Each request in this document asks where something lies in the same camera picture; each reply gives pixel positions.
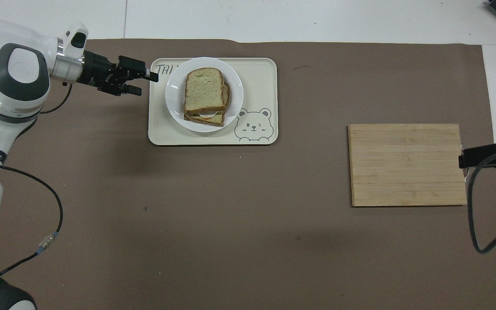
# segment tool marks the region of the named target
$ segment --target bear ear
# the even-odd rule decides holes
[[[246,113],[248,113],[248,111],[245,108],[241,108],[239,114],[236,117],[241,118]]]
[[[271,118],[271,110],[269,110],[268,108],[262,108],[260,110],[260,114],[267,116],[267,118]]]

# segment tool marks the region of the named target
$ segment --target tray with plate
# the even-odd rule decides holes
[[[187,122],[177,111],[178,104],[185,98],[187,73],[199,67],[219,65],[216,59],[208,57],[196,59],[200,61],[189,60],[156,59],[150,66],[150,70],[159,75],[158,82],[150,83],[148,136],[152,143],[159,146],[269,145],[277,139],[277,66],[274,61],[267,58],[220,59],[234,69],[227,72],[226,67],[218,68],[231,87],[232,100],[231,109],[226,111],[226,125],[214,127]],[[233,73],[242,84],[236,83]]]

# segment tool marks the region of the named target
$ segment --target white robotic arm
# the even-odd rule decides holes
[[[116,96],[140,95],[140,88],[128,86],[126,81],[158,81],[158,75],[146,69],[142,61],[120,56],[118,63],[112,63],[85,51],[87,35],[81,23],[73,24],[60,39],[0,20],[0,165],[15,139],[35,122],[49,94],[50,78],[95,86]],[[0,183],[0,202],[2,192]],[[6,296],[20,291],[5,285]],[[32,298],[26,295],[14,296],[16,302],[0,303],[0,309],[35,309]]]

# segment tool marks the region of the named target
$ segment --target brown tablecloth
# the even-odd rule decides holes
[[[62,233],[10,273],[40,309],[496,309],[496,249],[477,254],[465,206],[353,208],[347,125],[458,123],[493,142],[480,46],[92,40],[160,57],[269,57],[279,137],[270,146],[157,147],[143,96],[77,84],[6,164],[61,195]],[[47,108],[65,88],[53,83]],[[1,174],[0,269],[57,224],[40,185]],[[476,186],[478,238],[496,234],[496,173]]]

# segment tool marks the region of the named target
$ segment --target black button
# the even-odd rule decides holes
[[[71,41],[72,46],[82,49],[85,46],[85,39],[87,39],[85,33],[76,33]]]

